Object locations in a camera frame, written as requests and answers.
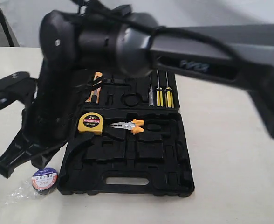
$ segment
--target yellow tape measure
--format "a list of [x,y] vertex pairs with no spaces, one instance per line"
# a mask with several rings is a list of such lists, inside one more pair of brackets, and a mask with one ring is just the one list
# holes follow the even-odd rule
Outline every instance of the yellow tape measure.
[[86,113],[78,123],[79,132],[94,132],[95,135],[102,135],[103,117],[98,113]]

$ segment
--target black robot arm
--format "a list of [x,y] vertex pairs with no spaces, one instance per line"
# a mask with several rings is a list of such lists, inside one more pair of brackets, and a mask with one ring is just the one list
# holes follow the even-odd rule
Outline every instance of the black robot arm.
[[[154,28],[152,16],[133,13],[129,5],[109,10],[97,0],[86,4],[84,14],[53,11],[44,17],[36,96],[34,82],[23,95],[22,128],[0,157],[0,174],[8,178],[29,160],[45,167],[68,142],[90,91],[102,84],[89,82],[96,71],[138,78],[162,69],[244,89],[274,138],[274,39],[265,37],[274,35],[274,25],[235,27],[234,39],[225,39],[231,28],[219,29],[220,37],[209,28]],[[13,84],[0,86],[2,96]]]

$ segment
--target tool case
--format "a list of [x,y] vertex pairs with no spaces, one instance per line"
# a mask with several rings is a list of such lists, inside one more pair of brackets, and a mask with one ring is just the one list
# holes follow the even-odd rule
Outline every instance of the tool case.
[[[157,107],[157,72],[151,75],[155,105],[149,106],[150,77],[107,78],[99,93],[99,103],[85,103],[82,115],[97,113],[103,117],[102,135],[79,132],[77,128],[62,162],[58,190],[73,193],[150,193],[155,196],[188,197],[194,191],[192,170],[179,111],[178,91],[173,73],[168,73],[174,108]],[[160,86],[167,87],[166,73],[159,71]],[[113,128],[114,122],[144,120],[149,132],[133,135],[129,130]],[[145,178],[146,185],[109,184],[109,178]]]

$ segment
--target white wall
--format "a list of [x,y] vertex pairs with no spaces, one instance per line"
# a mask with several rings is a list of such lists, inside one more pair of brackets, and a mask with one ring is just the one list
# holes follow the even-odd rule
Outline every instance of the white wall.
[[[161,25],[174,27],[274,23],[274,0],[102,0],[109,7],[132,4]],[[0,0],[20,46],[38,47],[39,25],[53,9],[76,12],[69,0]]]

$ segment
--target pliers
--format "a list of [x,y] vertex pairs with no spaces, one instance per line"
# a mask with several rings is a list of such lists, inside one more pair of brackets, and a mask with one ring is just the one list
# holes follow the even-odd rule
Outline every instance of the pliers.
[[141,126],[143,126],[143,125],[144,125],[144,120],[133,119],[130,122],[113,123],[110,125],[110,127],[127,129],[127,130],[130,130],[133,133],[133,135],[135,135],[140,132],[144,132],[144,129],[141,128]]

